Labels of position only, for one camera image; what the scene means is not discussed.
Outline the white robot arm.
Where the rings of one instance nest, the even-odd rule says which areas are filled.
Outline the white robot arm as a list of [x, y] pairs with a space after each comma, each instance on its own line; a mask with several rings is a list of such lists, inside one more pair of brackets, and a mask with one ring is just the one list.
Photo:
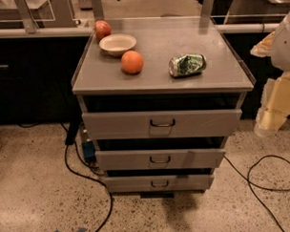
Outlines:
[[272, 66], [283, 72], [277, 80], [267, 80], [256, 116], [255, 134], [269, 137], [276, 134], [290, 116], [290, 11], [274, 32], [252, 48], [251, 55], [270, 57]]

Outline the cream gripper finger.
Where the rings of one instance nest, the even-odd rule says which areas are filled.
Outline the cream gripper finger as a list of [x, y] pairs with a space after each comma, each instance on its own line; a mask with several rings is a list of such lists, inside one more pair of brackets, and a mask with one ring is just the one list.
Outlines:
[[251, 49], [250, 54], [258, 57], [270, 57], [274, 34], [274, 32], [271, 32], [262, 38], [260, 42]]
[[263, 87], [261, 106], [256, 116], [255, 134], [270, 137], [277, 133], [290, 116], [290, 73], [269, 78]]

